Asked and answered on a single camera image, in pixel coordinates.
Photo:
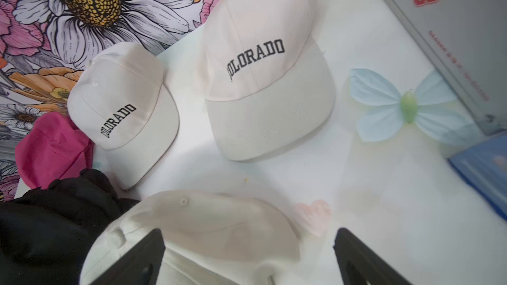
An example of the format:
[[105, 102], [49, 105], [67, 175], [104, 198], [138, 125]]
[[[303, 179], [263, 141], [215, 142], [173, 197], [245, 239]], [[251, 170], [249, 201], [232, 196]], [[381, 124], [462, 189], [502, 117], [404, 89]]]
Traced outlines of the white Colorado cap front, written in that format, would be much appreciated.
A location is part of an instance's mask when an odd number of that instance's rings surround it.
[[79, 282], [95, 281], [154, 229], [161, 231], [165, 244], [158, 284], [272, 284], [301, 258], [297, 231], [265, 201], [163, 191], [101, 233]]

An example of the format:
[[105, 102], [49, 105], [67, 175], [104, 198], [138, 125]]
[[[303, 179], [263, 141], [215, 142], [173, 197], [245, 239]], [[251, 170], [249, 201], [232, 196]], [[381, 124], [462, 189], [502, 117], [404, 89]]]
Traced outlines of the pink cap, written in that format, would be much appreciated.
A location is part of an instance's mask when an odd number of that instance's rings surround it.
[[94, 145], [69, 117], [50, 112], [16, 146], [15, 162], [29, 188], [46, 189], [55, 179], [76, 178], [90, 168]]

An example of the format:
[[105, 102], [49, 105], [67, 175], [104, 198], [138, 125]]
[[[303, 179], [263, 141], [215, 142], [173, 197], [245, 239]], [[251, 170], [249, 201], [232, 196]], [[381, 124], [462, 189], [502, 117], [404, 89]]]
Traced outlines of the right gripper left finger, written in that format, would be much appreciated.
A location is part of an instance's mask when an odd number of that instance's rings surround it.
[[161, 230], [153, 229], [92, 285], [156, 285], [165, 249]]

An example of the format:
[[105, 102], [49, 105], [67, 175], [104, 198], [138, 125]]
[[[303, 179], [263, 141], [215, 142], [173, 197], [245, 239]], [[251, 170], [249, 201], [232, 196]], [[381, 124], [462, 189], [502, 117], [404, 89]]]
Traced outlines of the black cap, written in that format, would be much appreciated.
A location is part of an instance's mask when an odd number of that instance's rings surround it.
[[1, 203], [1, 283], [78, 284], [97, 237], [137, 203], [94, 169]]

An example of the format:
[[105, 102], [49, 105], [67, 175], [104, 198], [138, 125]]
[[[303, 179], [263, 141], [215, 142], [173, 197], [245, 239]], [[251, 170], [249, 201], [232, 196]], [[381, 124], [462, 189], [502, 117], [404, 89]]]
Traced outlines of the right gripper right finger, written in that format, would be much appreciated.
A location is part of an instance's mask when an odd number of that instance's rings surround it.
[[347, 228], [338, 229], [334, 251], [345, 285], [411, 284]]

